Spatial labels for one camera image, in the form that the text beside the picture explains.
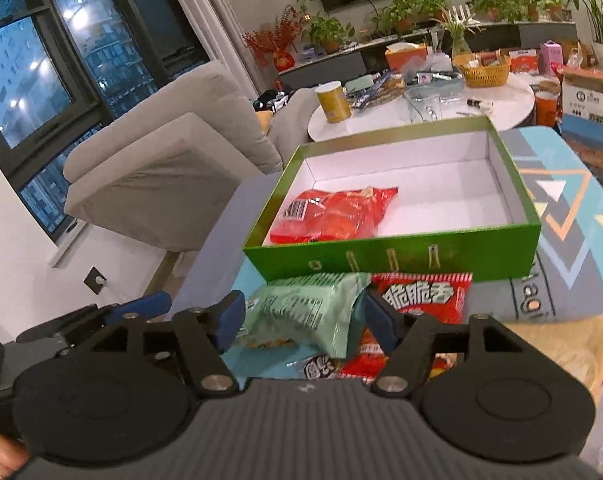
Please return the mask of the person's left hand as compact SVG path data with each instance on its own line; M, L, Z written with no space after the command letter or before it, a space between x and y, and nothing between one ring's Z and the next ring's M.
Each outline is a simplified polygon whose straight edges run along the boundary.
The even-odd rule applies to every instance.
M0 479L7 479L25 463L29 455L18 441L0 436Z

